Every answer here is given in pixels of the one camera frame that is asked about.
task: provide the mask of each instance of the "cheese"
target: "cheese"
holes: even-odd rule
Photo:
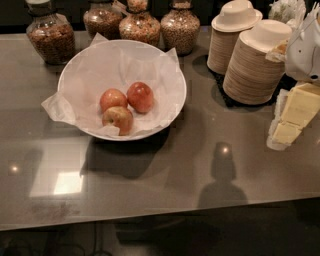
[[[288,122],[303,129],[320,110],[320,87],[303,84],[294,87],[280,117],[280,122]]]
[[[310,83],[295,86],[287,95],[272,141],[292,144],[319,110],[320,87]]]

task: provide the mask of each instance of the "apple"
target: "apple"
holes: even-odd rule
[[[119,136],[128,135],[133,126],[133,115],[126,107],[111,107],[103,113],[102,125],[113,125],[118,127],[120,129]]]
[[[115,106],[128,107],[127,97],[118,89],[107,89],[100,97],[101,113],[104,113],[108,108]]]
[[[147,84],[135,82],[127,90],[127,100],[137,112],[147,113],[153,107],[153,91]]]

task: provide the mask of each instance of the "glossy countertop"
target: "glossy countertop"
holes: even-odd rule
[[[75,32],[77,50],[90,44]],[[274,104],[227,108],[206,65],[211,29],[179,58],[185,106],[165,130],[113,142],[53,122],[41,103],[64,66],[25,34],[0,35],[0,230],[320,196],[319,116],[285,151],[266,146]]]

